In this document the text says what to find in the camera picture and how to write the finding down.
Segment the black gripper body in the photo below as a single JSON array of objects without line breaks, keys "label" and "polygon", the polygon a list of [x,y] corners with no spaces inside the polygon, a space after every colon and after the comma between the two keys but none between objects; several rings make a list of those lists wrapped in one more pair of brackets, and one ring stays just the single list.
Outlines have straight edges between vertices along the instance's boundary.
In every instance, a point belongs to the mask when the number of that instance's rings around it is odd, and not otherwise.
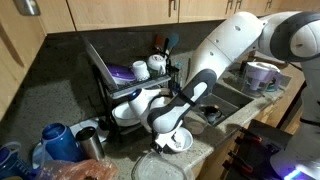
[{"label": "black gripper body", "polygon": [[174,135],[174,131],[160,134],[155,131],[152,132],[152,142],[150,144],[151,148],[158,154],[161,154],[163,148],[166,144],[171,140],[172,136]]}]

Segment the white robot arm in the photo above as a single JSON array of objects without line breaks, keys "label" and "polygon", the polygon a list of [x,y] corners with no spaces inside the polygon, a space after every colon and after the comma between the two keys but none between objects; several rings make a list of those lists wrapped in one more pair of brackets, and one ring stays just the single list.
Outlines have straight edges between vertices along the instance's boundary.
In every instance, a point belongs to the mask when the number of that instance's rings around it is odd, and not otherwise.
[{"label": "white robot arm", "polygon": [[244,54],[258,51],[285,62],[298,62],[305,77],[300,127],[270,163],[282,178],[297,169],[320,180],[320,14],[287,11],[256,17],[238,12],[215,28],[193,53],[185,86],[165,104],[152,102],[165,89],[137,89],[129,106],[152,134],[156,152],[171,141],[183,117],[206,95],[221,74]]}]

